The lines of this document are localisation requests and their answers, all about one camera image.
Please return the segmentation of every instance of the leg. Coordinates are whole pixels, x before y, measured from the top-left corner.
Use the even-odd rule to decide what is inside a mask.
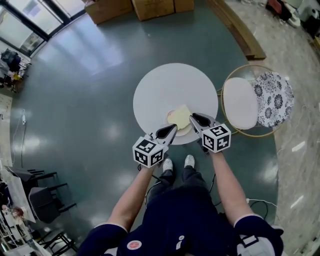
[[[192,155],[188,155],[184,162],[184,171],[182,173],[182,180],[184,186],[196,186],[203,187],[208,190],[206,182],[202,178],[200,172],[197,172],[195,169],[195,159]]]
[[[173,164],[172,161],[167,158],[164,163],[163,163],[163,173],[162,175],[159,177],[159,179],[161,180],[161,183],[155,185],[153,188],[151,188],[150,192],[149,192],[149,197],[148,197],[148,203],[150,203],[153,199],[155,199],[157,196],[163,194],[164,192],[172,189],[172,185],[175,182],[176,179],[176,175],[173,171]]]
[[[29,173],[35,175],[35,174],[43,174],[45,171],[44,170],[32,170],[29,171]]]

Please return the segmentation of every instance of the table top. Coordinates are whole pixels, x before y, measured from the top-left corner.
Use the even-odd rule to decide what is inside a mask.
[[[147,133],[154,133],[166,125],[168,113],[186,105],[191,113],[204,113],[216,118],[218,95],[211,80],[199,69],[170,63],[156,67],[138,84],[133,96],[136,121]],[[173,145],[193,142],[199,136],[191,129],[176,136]]]

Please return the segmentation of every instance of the cable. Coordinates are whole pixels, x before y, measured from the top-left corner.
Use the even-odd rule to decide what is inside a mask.
[[[209,194],[211,193],[211,190],[212,190],[212,188],[214,187],[215,178],[216,178],[216,174],[214,174],[214,176],[213,176],[213,180],[212,180],[212,183],[211,183],[211,187],[210,187],[210,189],[209,189]]]
[[[17,134],[17,131],[18,131],[18,127],[19,127],[20,121],[21,121],[24,113],[25,113],[25,110],[23,110],[23,111],[21,112],[21,115],[20,115],[20,117],[19,117],[18,124],[16,125],[16,129],[15,129],[15,132],[14,132],[14,134],[13,134],[12,143],[14,143],[14,141],[15,141],[15,137],[16,137],[16,134]],[[15,147],[13,147],[13,161],[12,161],[12,166],[14,165],[15,160],[16,160],[16,150],[15,150]]]
[[[210,187],[210,190],[209,190],[209,194],[211,193],[211,190],[212,190],[212,188],[214,187],[215,178],[216,178],[216,174],[214,174],[214,176],[213,176],[212,183],[211,183],[211,187]],[[214,204],[213,206],[218,206],[218,205],[220,205],[220,204],[221,204],[221,201],[218,202],[217,204]]]
[[[21,146],[21,168],[24,167],[22,155],[23,155],[23,152],[24,152],[26,129],[27,129],[27,123],[24,124],[24,133],[23,133],[22,146]]]
[[[248,203],[249,203],[249,201],[261,201],[261,202],[265,202],[265,203],[267,203],[267,204],[273,205],[274,207],[278,208],[273,202],[268,202],[268,201],[266,201],[266,200],[247,198],[246,201],[247,201]]]
[[[139,163],[139,165],[138,165],[138,171],[140,172],[141,171],[141,163]],[[152,177],[154,177],[156,180],[158,180],[159,182],[162,182],[161,181],[161,179],[159,179],[157,176],[154,176],[153,174],[152,174]]]
[[[153,184],[152,187],[150,187],[149,190],[148,190],[148,192],[145,194],[145,196],[144,196],[145,209],[147,209],[147,204],[148,204],[148,203],[147,203],[147,196],[148,196],[150,190],[151,190],[153,187],[155,187],[156,185],[160,184],[160,183],[162,183],[162,181],[158,181],[157,183]]]
[[[266,207],[266,213],[265,213],[265,215],[264,215],[264,217],[263,217],[263,219],[266,220],[266,217],[268,216],[268,213],[269,213],[269,209],[268,209],[268,205],[267,205],[266,201],[264,201],[264,200],[257,200],[257,201],[255,201],[255,202],[253,202],[253,204],[251,204],[250,207],[252,208],[252,206],[254,206],[256,203],[259,203],[259,202],[263,202],[264,205],[265,205],[265,207]]]

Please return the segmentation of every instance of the gray floor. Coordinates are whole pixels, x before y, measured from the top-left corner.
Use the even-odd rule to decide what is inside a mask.
[[[20,167],[23,127],[14,141],[12,136],[25,109],[23,167],[58,172],[55,182],[68,183],[60,195],[77,203],[52,227],[63,227],[81,241],[92,227],[108,219],[138,172],[132,145],[143,132],[132,107],[136,86],[147,72],[167,63],[200,69],[218,90],[228,74],[247,60],[202,0],[194,12],[145,22],[130,13],[96,26],[85,15],[33,58],[24,91],[13,100],[11,143],[14,166]],[[224,121],[221,111],[217,119]],[[178,172],[185,156],[193,154],[211,185],[212,164],[195,142],[172,146],[169,154]],[[273,136],[253,139],[237,134],[225,156],[249,198],[277,201]],[[216,186],[212,200],[219,202]],[[262,216],[266,212],[263,204],[256,204],[254,210]],[[134,227],[142,216],[143,209]],[[275,209],[269,206],[267,220],[274,218]]]

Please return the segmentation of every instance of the shoe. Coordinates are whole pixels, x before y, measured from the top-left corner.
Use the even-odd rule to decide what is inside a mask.
[[[184,160],[184,168],[186,168],[187,166],[195,168],[195,158],[191,154],[188,154]]]
[[[162,169],[163,169],[163,172],[167,170],[172,171],[174,169],[174,164],[172,163],[170,158],[167,158],[166,160],[164,160]]]

